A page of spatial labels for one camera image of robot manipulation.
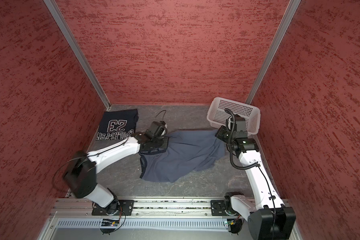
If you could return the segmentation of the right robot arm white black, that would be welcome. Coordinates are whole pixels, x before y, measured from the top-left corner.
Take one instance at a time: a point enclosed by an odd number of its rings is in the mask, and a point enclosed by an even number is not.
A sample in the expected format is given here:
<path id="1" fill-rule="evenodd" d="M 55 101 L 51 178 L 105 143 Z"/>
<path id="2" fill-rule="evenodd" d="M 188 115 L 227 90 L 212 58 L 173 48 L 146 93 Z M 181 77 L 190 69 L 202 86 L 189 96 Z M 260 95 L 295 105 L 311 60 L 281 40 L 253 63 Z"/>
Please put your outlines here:
<path id="1" fill-rule="evenodd" d="M 261 153 L 254 139 L 245 132 L 230 131 L 221 126 L 216 137 L 228 145 L 230 158 L 236 156 L 249 179 L 255 201 L 241 194 L 226 193 L 225 204 L 229 214 L 239 214 L 248 223 L 254 240 L 288 240 L 296 221 L 296 213 L 287 207 L 273 187 L 265 170 Z"/>

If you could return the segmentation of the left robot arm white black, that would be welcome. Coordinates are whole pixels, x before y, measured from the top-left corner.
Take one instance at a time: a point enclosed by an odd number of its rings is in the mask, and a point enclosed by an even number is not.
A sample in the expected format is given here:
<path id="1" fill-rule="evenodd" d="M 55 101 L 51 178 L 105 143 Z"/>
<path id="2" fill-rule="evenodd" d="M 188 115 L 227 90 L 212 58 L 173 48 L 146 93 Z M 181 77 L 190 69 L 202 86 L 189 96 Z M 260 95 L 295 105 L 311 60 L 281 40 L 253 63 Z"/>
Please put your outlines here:
<path id="1" fill-rule="evenodd" d="M 150 137 L 138 132 L 126 140 L 106 148 L 85 153 L 79 151 L 69 161 L 63 180 L 77 199 L 92 201 L 104 214 L 114 216 L 121 213 L 117 196 L 97 182 L 97 174 L 108 166 L 141 152 L 166 150 L 169 138 L 165 135 Z"/>

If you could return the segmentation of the grey blue tank top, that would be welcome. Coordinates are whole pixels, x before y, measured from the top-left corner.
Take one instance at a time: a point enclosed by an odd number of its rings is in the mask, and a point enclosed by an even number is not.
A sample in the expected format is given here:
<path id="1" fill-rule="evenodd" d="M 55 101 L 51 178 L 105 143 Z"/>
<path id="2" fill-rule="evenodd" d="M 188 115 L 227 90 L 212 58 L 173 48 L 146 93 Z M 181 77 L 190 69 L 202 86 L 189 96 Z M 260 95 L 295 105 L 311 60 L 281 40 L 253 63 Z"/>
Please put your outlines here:
<path id="1" fill-rule="evenodd" d="M 140 152 L 140 178 L 154 183 L 174 183 L 191 173 L 212 168 L 226 154 L 225 144 L 215 137 L 217 130 L 169 133 L 166 149 Z"/>

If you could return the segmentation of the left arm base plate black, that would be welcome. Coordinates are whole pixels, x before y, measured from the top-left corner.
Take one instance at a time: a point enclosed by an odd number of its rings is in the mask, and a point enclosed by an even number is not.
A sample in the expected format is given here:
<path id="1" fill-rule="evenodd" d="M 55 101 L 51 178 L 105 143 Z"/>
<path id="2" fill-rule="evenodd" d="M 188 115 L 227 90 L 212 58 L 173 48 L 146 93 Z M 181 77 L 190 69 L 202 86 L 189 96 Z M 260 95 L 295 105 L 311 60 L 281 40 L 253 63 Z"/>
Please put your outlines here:
<path id="1" fill-rule="evenodd" d="M 130 216 L 132 214 L 134 204 L 134 200 L 118 200 L 117 203 L 113 201 L 109 207 L 103 208 L 92 202 L 92 216 Z"/>

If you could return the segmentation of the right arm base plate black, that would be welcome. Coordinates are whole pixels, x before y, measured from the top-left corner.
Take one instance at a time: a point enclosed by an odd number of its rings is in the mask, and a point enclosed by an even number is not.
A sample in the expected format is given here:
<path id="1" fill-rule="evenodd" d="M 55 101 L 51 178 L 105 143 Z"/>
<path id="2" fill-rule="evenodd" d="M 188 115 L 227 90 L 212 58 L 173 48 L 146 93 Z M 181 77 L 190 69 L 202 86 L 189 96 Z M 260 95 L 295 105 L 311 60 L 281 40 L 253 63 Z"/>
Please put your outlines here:
<path id="1" fill-rule="evenodd" d="M 211 214 L 214 217 L 227 216 L 224 200 L 211 200 Z"/>

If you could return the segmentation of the navy tank top red trim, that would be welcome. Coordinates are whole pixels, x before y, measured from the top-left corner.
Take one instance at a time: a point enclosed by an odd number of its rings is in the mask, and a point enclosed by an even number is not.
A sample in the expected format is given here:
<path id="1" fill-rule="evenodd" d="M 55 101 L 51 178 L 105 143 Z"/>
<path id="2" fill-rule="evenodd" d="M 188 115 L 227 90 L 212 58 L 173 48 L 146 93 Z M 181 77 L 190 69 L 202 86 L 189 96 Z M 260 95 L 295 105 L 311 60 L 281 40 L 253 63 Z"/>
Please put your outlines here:
<path id="1" fill-rule="evenodd" d="M 139 113 L 137 109 L 105 112 L 95 140 L 124 140 L 136 131 L 138 119 Z"/>

